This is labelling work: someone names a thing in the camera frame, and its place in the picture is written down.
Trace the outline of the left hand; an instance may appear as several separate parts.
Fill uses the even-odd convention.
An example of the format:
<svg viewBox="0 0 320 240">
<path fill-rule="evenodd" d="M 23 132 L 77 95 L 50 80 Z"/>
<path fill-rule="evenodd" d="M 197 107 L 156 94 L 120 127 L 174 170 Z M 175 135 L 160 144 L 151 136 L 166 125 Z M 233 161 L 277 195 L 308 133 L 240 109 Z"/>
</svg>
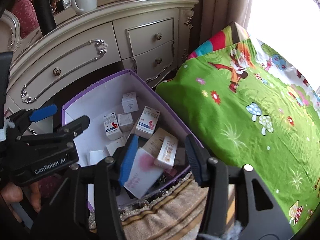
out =
<svg viewBox="0 0 320 240">
<path fill-rule="evenodd" d="M 36 212 L 41 210 L 41 194 L 39 183 L 35 182 L 29 185 L 30 202 Z M 23 191 L 20 187 L 13 183 L 7 184 L 2 190 L 1 195 L 4 201 L 9 205 L 11 203 L 20 202 L 23 199 Z"/>
</svg>

